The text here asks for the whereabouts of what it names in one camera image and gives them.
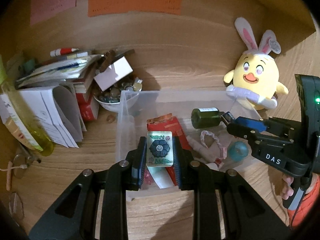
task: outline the orange beak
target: orange beak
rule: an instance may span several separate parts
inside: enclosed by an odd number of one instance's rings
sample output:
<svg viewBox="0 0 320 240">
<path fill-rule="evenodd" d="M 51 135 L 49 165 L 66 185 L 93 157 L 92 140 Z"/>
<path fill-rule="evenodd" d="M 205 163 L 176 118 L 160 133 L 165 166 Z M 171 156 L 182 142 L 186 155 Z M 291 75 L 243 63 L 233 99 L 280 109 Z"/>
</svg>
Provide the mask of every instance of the orange beak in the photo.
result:
<svg viewBox="0 0 320 240">
<path fill-rule="evenodd" d="M 243 79 L 244 81 L 250 83 L 250 84 L 255 84 L 255 83 L 258 83 L 259 81 L 259 78 L 256 78 L 252 72 L 250 72 L 249 74 L 244 74 L 243 75 Z"/>
</svg>

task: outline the orange paper note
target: orange paper note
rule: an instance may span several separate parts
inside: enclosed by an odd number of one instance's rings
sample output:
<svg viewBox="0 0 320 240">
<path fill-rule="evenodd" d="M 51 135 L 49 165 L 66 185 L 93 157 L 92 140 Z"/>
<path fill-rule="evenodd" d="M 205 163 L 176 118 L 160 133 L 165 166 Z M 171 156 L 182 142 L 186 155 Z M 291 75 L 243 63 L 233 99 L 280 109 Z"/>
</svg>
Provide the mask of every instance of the orange paper note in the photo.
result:
<svg viewBox="0 0 320 240">
<path fill-rule="evenodd" d="M 89 0 L 88 16 L 128 11 L 181 14 L 182 0 Z"/>
</svg>

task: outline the red packaging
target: red packaging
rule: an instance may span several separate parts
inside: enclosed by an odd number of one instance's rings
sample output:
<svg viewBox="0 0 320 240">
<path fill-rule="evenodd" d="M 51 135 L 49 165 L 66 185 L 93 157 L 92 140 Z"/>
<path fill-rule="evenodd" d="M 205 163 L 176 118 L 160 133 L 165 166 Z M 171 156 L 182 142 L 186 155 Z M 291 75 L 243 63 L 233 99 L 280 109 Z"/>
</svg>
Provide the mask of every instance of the red packaging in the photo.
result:
<svg viewBox="0 0 320 240">
<path fill-rule="evenodd" d="M 88 100 L 90 99 L 90 94 L 91 94 L 91 89 L 88 89 L 88 91 L 83 94 L 83 93 L 76 93 L 76 98 L 78 104 L 86 104 Z"/>
<path fill-rule="evenodd" d="M 99 102 L 94 99 L 93 94 L 90 95 L 88 102 L 79 104 L 80 113 L 84 121 L 97 120 L 99 111 Z"/>
<path fill-rule="evenodd" d="M 166 114 L 154 119 L 149 119 L 147 124 L 148 131 L 170 131 L 172 136 L 178 136 L 181 147 L 185 150 L 192 150 L 189 145 L 186 135 L 184 134 L 182 127 L 177 119 L 177 117 L 172 116 L 172 114 Z M 177 181 L 174 173 L 174 168 L 166 167 L 166 170 L 172 179 L 172 182 L 177 186 Z"/>
</svg>

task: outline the plush toy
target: plush toy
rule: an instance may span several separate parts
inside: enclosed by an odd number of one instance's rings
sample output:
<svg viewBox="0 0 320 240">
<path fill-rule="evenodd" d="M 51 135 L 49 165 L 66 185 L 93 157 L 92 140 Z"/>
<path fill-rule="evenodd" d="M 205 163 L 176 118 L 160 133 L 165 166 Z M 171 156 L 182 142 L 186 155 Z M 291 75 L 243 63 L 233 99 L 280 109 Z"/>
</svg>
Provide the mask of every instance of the plush toy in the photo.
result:
<svg viewBox="0 0 320 240">
<path fill-rule="evenodd" d="M 268 55 L 271 51 L 281 52 L 276 35 L 266 30 L 258 47 L 246 19 L 237 18 L 235 26 L 248 50 L 243 52 L 236 68 L 224 76 L 225 83 L 233 79 L 233 85 L 229 85 L 227 91 L 246 97 L 256 110 L 274 109 L 277 106 L 274 93 L 288 94 L 288 89 L 278 81 L 279 70 L 275 60 Z"/>
</svg>

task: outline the red and white pen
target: red and white pen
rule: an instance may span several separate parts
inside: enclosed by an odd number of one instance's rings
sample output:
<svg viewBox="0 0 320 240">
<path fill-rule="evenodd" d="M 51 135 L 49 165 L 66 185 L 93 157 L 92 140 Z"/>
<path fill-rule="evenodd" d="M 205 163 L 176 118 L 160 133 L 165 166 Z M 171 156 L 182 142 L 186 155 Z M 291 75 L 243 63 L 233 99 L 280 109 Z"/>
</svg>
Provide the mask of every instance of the red and white pen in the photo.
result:
<svg viewBox="0 0 320 240">
<path fill-rule="evenodd" d="M 62 48 L 62 49 L 56 49 L 50 52 L 51 57 L 60 56 L 60 55 L 66 55 L 70 54 L 72 52 L 75 52 L 79 49 L 73 49 L 73 48 Z"/>
</svg>

